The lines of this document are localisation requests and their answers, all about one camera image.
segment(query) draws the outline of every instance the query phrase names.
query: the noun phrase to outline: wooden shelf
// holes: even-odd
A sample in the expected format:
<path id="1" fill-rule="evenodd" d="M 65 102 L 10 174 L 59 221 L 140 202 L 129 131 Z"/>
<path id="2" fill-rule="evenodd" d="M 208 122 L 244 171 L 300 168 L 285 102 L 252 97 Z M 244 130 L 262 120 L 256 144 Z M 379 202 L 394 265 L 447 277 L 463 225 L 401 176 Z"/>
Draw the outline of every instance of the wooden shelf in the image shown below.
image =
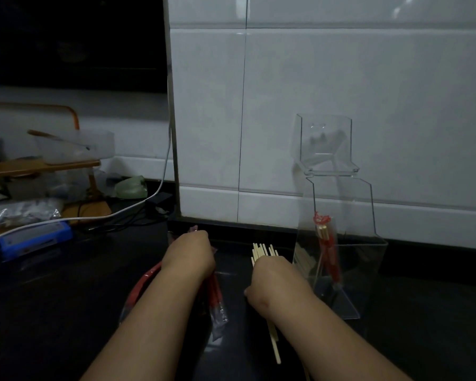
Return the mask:
<path id="1" fill-rule="evenodd" d="M 16 159 L 0 162 L 0 177 L 33 174 L 35 172 L 52 172 L 83 169 L 100 166 L 100 160 L 78 161 L 63 165 L 47 165 L 39 159 Z"/>

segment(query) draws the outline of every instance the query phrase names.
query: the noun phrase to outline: clear plastic container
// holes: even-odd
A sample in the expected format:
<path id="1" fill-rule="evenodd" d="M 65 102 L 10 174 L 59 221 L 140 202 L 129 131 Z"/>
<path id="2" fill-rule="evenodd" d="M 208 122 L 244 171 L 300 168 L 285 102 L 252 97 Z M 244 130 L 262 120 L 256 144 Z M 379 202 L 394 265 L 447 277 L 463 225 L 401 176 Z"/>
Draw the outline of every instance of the clear plastic container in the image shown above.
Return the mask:
<path id="1" fill-rule="evenodd" d="M 387 243 L 376 234 L 372 186 L 352 176 L 309 176 L 293 264 L 343 319 L 367 304 Z"/>
<path id="2" fill-rule="evenodd" d="M 354 175 L 352 120 L 345 116 L 297 114 L 291 154 L 306 175 Z"/>
<path id="3" fill-rule="evenodd" d="M 110 131 L 81 129 L 52 135 L 57 139 L 35 136 L 39 152 L 48 165 L 101 160 L 115 155 L 115 134 Z"/>

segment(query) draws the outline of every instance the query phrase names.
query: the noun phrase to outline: hand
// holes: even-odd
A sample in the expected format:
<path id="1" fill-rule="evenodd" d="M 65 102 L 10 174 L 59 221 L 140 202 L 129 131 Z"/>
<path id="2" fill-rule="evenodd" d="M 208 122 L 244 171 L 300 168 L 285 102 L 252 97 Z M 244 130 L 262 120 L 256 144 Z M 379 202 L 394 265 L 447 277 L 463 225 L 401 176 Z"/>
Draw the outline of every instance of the hand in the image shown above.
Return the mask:
<path id="1" fill-rule="evenodd" d="M 183 277 L 194 277 L 202 283 L 215 269 L 208 233 L 203 230 L 186 233 L 168 247 L 162 259 L 162 271 L 171 270 Z"/>
<path id="2" fill-rule="evenodd" d="M 261 316 L 275 324 L 315 297 L 308 282 L 283 256 L 262 256 L 256 261 L 245 296 Z"/>

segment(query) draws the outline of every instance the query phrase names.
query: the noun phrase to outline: power cord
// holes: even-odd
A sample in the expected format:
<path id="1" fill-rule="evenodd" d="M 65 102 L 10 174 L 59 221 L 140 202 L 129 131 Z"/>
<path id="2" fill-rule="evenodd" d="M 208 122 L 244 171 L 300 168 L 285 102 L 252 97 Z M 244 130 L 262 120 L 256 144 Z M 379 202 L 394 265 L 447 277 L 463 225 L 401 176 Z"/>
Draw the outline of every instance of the power cord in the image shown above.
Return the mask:
<path id="1" fill-rule="evenodd" d="M 40 226 L 40 225 L 43 225 L 43 224 L 51 224 L 51 223 L 58 223 L 58 222 L 66 222 L 66 221 L 70 221 L 70 220 L 98 220 L 98 219 L 110 219 L 110 218 L 113 218 L 115 216 L 117 216 L 118 214 L 121 214 L 127 210 L 130 210 L 131 208 L 134 208 L 136 206 L 139 206 L 139 205 L 142 205 L 143 203 L 145 203 L 148 199 L 150 198 L 153 198 L 154 196 L 156 196 L 160 189 L 162 188 L 162 185 L 164 184 L 164 179 L 165 179 L 165 176 L 166 176 L 166 167 L 167 167 L 167 160 L 169 158 L 169 155 L 170 155 L 170 149 L 171 149 L 171 125 L 169 125 L 168 127 L 168 140 L 167 140 L 167 153 L 166 153 L 166 158 L 164 160 L 164 169 L 162 171 L 162 179 L 160 181 L 160 184 L 159 184 L 159 187 L 157 189 L 157 191 L 155 191 L 155 193 L 153 193 L 152 195 L 150 195 L 148 198 L 140 201 L 140 202 L 137 202 L 137 203 L 134 203 L 133 205 L 129 206 L 129 207 L 126 207 L 122 210 L 119 210 L 119 211 L 116 211 L 114 212 L 113 214 L 110 214 L 110 215 L 105 215 L 105 216 L 87 216 L 87 217 L 72 217 L 72 218 L 58 218 L 58 219 L 51 219 L 51 220 L 45 220 L 43 222 L 38 222 L 38 223 L 33 223 L 33 224 L 26 224 L 24 226 L 20 226 L 20 227 L 16 227 L 15 229 L 12 229 L 12 230 L 9 230 L 9 231 L 6 231 L 2 234 L 0 234 L 0 237 L 3 237 L 3 236 L 6 236 L 8 234 L 11 234 L 11 233 L 15 233 L 16 231 L 19 231 L 19 230 L 24 230 L 24 229 L 29 229 L 31 227 L 36 227 L 36 226 Z"/>

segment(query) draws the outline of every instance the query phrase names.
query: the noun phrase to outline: forearm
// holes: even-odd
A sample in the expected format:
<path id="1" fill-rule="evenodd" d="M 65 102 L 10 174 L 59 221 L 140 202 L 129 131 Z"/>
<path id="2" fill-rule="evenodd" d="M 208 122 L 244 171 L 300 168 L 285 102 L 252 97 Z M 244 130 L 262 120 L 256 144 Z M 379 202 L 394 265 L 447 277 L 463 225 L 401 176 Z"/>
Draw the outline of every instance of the forearm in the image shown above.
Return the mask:
<path id="1" fill-rule="evenodd" d="M 199 286 L 161 270 L 82 380 L 173 379 Z"/>
<path id="2" fill-rule="evenodd" d="M 316 381 L 409 380 L 315 296 L 275 322 Z"/>

